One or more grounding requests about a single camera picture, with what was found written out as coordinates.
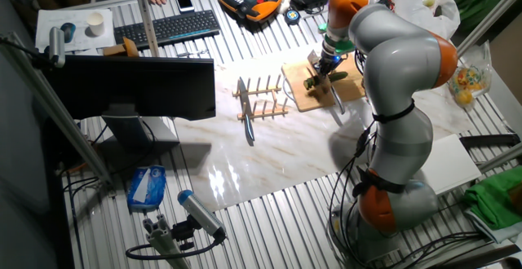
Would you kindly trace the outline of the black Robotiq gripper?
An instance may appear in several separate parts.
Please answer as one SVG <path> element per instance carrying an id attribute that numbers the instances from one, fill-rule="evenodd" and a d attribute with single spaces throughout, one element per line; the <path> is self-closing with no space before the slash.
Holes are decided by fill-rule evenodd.
<path id="1" fill-rule="evenodd" d="M 320 77 L 325 77 L 338 67 L 342 62 L 342 58 L 339 55 L 331 55 L 326 51 L 321 52 L 321 58 L 317 67 L 317 72 Z"/>

